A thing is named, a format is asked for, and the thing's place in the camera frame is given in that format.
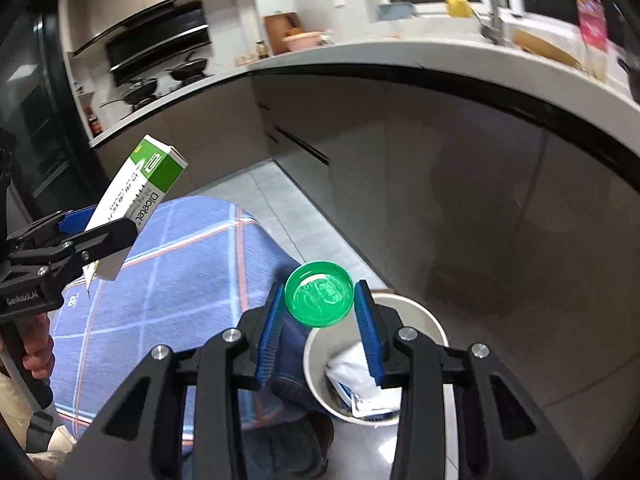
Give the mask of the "left forearm beige sleeve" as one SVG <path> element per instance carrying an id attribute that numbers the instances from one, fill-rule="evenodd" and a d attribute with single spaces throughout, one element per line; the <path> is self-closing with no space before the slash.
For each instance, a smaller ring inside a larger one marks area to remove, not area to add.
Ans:
<path id="1" fill-rule="evenodd" d="M 54 408 L 46 408 L 40 419 L 36 416 L 41 408 L 36 408 L 30 402 L 18 381 L 11 377 L 6 367 L 6 361 L 9 360 L 9 352 L 1 346 L 1 416 L 20 450 L 26 453 L 43 478 L 55 479 L 77 440 L 62 423 Z M 27 452 L 28 430 L 32 421 L 38 419 L 43 427 L 35 427 L 36 434 L 43 437 L 46 448 L 39 452 Z"/>

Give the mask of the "left hand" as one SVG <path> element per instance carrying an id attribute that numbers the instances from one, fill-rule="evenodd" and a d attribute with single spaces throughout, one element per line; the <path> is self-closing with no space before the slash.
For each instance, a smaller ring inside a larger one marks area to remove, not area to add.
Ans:
<path id="1" fill-rule="evenodd" d="M 35 315 L 20 328 L 26 356 L 23 364 L 35 379 L 49 379 L 55 363 L 54 341 L 47 313 Z"/>

